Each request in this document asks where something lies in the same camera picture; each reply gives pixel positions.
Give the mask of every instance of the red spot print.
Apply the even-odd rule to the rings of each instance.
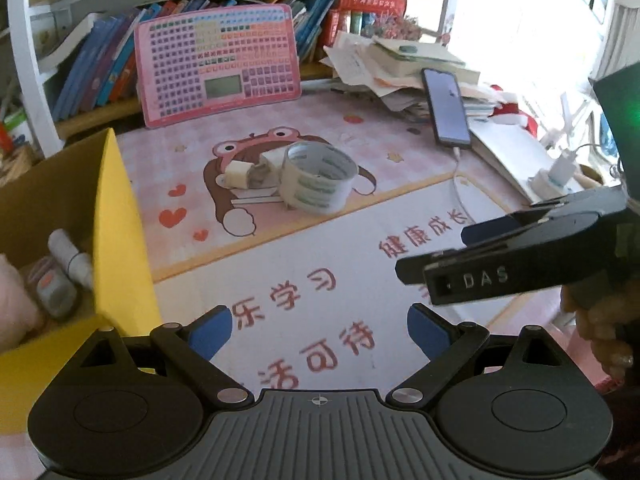
[[[201,229],[200,231],[196,231],[193,234],[193,239],[199,242],[203,242],[209,236],[209,231],[207,229]]]
[[[178,184],[175,189],[169,191],[169,196],[182,196],[187,192],[187,187],[184,184]]]
[[[349,124],[361,124],[364,122],[364,119],[357,115],[345,115],[343,119],[344,119],[344,122]]]
[[[179,207],[175,211],[165,209],[160,213],[158,219],[163,227],[171,229],[172,227],[175,227],[180,222],[182,222],[185,216],[187,216],[187,210],[183,207]]]

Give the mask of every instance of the human hand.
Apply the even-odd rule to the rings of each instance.
[[[640,281],[629,280],[622,290],[603,298],[589,310],[581,308],[566,287],[562,288],[561,307],[575,312],[575,325],[581,338],[591,341],[591,351],[602,370],[616,380],[634,365],[633,349],[616,339],[615,324],[640,318]]]

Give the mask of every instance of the cardboard box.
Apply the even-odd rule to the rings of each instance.
[[[138,207],[112,130],[1,187],[0,204],[0,253],[15,267],[48,254],[47,239],[57,228],[79,244],[92,240],[94,261],[89,314],[0,354],[0,434],[12,434],[26,430],[33,403],[96,328],[113,325],[140,335],[162,322]]]

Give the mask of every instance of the orange book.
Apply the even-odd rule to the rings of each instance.
[[[161,18],[162,16],[168,16],[169,14],[172,14],[177,6],[178,4],[169,0],[162,6],[162,10],[158,12],[158,15],[156,16],[156,18]],[[127,87],[127,82],[129,82],[131,80],[131,77],[135,75],[136,75],[136,53],[132,52],[131,56],[129,56],[129,59],[127,59],[127,62],[125,63],[122,69],[122,72],[118,77],[118,80],[116,81],[116,83],[113,85],[113,88],[111,89],[111,93],[109,94],[110,103],[117,101],[121,96],[123,96],[122,92]]]

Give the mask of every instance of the smartphone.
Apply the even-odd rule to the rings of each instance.
[[[425,68],[422,70],[422,84],[436,141],[445,146],[471,148],[471,134],[456,76]]]

